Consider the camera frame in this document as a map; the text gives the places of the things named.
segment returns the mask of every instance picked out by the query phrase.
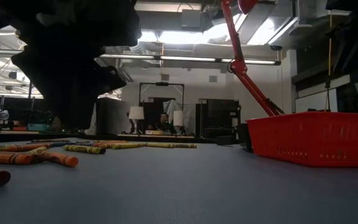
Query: red basket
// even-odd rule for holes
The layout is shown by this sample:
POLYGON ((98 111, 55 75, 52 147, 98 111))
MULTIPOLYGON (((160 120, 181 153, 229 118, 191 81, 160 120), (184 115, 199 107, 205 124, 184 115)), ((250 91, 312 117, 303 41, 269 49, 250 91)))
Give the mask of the red basket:
POLYGON ((358 114, 305 112, 247 121, 260 156, 316 167, 358 167, 358 114))

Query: ceiling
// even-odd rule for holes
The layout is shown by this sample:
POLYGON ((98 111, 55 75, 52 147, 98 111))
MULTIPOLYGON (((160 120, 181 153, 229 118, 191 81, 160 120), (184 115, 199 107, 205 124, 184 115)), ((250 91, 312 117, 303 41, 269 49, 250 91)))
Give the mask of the ceiling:
MULTIPOLYGON (((298 4, 303 4, 304 1, 298 0, 298 4)), ((323 29, 328 28, 329 18, 324 6, 324 0, 315 0, 315 5, 310 11, 315 12, 313 18, 307 18, 309 24, 313 24, 313 28, 305 34, 291 35, 291 29, 285 31, 280 38, 277 38, 271 44, 282 45, 284 49, 304 47, 311 44, 310 37, 323 29)), ((187 30, 181 30, 181 16, 182 9, 199 10, 205 21, 199 27, 199 31, 194 31, 197 37, 203 37, 203 40, 197 41, 195 37, 182 37, 178 39, 188 39, 189 42, 185 44, 170 43, 166 41, 164 44, 157 42, 140 41, 136 47, 106 47, 107 52, 111 53, 126 53, 126 54, 161 54, 183 57, 217 57, 217 58, 233 58, 233 49, 231 47, 230 38, 227 37, 227 27, 224 20, 219 17, 219 0, 145 0, 138 1, 135 7, 138 10, 142 32, 151 32, 157 38, 162 38, 163 33, 166 31, 181 31, 182 33, 187 30)), ((248 13, 243 22, 240 21, 238 7, 233 4, 232 15, 237 20, 236 27, 239 33, 239 38, 242 45, 242 51, 245 58, 253 58, 259 60, 276 60, 277 53, 268 45, 247 45, 249 43, 264 44, 271 39, 272 35, 276 34, 278 30, 283 29, 288 21, 295 16, 299 17, 298 23, 304 22, 303 11, 299 7, 294 6, 292 0, 269 0, 260 1, 253 10, 248 13)), ((15 35, 13 27, 5 27, 0 30, 0 49, 18 50, 25 43, 18 40, 15 35)), ((113 58, 104 58, 104 64, 117 65, 113 58)), ((29 80, 27 78, 21 80, 13 80, 9 78, 9 72, 20 70, 10 63, 9 58, 0 58, 0 68, 6 63, 6 66, 0 70, 0 93, 18 93, 28 94, 29 80)), ((160 62, 133 60, 121 63, 122 69, 126 67, 159 67, 160 62)), ((222 72, 226 71, 226 65, 222 63, 199 63, 199 62, 179 62, 179 61, 165 61, 164 67, 171 68, 215 68, 221 69, 222 72)), ((113 93, 113 97, 119 96, 118 92, 113 93)))

